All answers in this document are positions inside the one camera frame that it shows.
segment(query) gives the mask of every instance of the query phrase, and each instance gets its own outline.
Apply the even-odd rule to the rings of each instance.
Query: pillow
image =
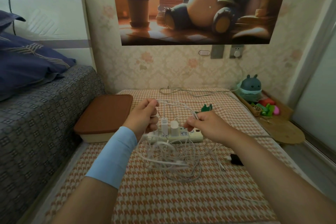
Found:
[[[11,25],[18,15],[6,18],[0,11],[0,31]],[[69,59],[59,52],[15,36],[7,32],[0,34],[0,101],[11,97],[31,86],[51,82],[62,77],[76,60]]]

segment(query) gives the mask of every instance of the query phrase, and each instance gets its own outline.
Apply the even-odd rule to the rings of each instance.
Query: brown lid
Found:
[[[98,96],[79,118],[74,131],[79,135],[116,132],[131,111],[132,102],[132,95]]]

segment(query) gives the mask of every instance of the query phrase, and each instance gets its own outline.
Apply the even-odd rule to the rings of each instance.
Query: orange and white patterned cloth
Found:
[[[132,108],[148,97],[179,101],[195,111],[200,110],[204,104],[212,104],[214,111],[233,127],[249,135],[267,134],[253,116],[237,100],[228,95],[232,93],[215,93],[197,98],[187,92],[163,95],[158,90],[123,90],[119,94],[133,96]],[[162,114],[163,106],[158,109]],[[179,107],[165,108],[165,116],[169,120],[184,115],[186,117],[180,118],[180,122],[184,122],[190,115],[188,110]],[[257,138],[257,140],[282,162],[301,174],[273,139]],[[50,222],[75,190],[104,145],[105,143],[90,144],[86,148],[51,203],[50,209],[45,214],[44,223]],[[223,158],[232,153],[231,149],[225,147],[217,149],[217,155],[226,168],[225,178],[221,175],[218,164],[208,156],[201,160],[201,177],[190,183],[175,182],[164,177],[159,171],[148,171],[139,157],[144,150],[144,147],[140,146],[129,160],[119,188],[112,223],[278,223],[273,210],[264,201],[262,192],[245,167],[233,166]],[[234,192],[228,181],[242,196],[263,202],[242,199]]]

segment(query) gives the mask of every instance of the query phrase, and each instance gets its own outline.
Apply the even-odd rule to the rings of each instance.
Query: light blue wristband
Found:
[[[132,130],[120,127],[100,152],[86,176],[119,189],[128,160],[137,143]]]

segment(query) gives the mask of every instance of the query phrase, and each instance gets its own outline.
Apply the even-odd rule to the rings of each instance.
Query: power strip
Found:
[[[169,128],[168,136],[164,136],[162,133],[158,135],[158,132],[150,132],[146,136],[146,140],[153,144],[157,141],[167,142],[168,143],[184,143],[186,140],[194,143],[199,143],[203,141],[203,135],[199,129],[193,129],[191,132],[188,132],[186,128],[179,127],[179,136],[172,136]]]

